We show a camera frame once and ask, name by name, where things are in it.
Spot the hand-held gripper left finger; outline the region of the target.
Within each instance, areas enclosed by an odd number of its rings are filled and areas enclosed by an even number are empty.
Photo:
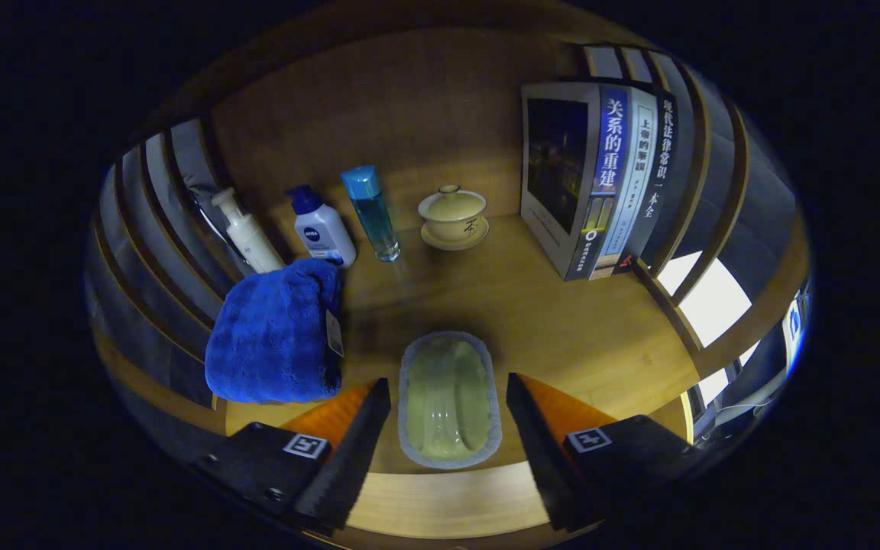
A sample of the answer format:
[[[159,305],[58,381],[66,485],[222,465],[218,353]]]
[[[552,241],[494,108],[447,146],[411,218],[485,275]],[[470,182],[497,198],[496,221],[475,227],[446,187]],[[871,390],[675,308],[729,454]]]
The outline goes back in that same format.
[[[191,462],[213,490],[269,521],[345,528],[392,408],[378,378],[285,422],[249,422]]]

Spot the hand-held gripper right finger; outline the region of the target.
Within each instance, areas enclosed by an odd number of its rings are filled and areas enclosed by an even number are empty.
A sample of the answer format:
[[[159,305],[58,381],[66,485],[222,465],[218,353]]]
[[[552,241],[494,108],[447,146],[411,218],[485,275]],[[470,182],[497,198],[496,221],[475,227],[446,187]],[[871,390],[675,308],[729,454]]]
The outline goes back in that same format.
[[[616,420],[520,373],[509,375],[506,403],[553,529],[635,521],[707,459],[649,416]]]

